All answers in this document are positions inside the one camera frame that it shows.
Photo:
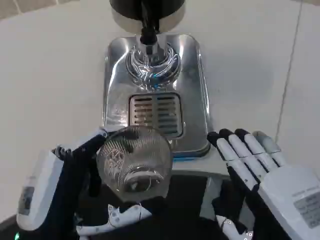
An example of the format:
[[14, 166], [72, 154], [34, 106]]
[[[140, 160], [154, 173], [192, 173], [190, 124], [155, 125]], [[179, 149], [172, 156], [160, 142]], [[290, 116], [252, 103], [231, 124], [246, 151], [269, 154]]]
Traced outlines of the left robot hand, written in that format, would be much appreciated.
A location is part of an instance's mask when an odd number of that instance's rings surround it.
[[75, 213], [86, 176], [90, 179], [90, 193], [97, 193], [101, 186], [95, 155], [109, 136], [121, 130], [121, 127], [100, 127], [72, 148], [58, 145], [40, 157], [22, 187], [15, 240], [88, 240], [152, 215], [144, 203], [131, 203], [125, 211], [110, 205], [107, 214], [109, 217], [115, 214], [113, 219], [117, 223], [97, 226], [77, 223]]

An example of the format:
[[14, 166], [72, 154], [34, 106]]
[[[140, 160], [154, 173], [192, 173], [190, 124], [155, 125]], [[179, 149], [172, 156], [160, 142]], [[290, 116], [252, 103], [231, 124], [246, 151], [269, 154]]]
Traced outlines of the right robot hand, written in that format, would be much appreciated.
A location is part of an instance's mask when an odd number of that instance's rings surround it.
[[208, 142], [224, 160], [230, 180], [253, 214], [252, 229], [217, 215], [230, 240], [317, 240], [320, 237], [320, 178], [308, 167], [289, 164], [262, 131], [223, 128]]

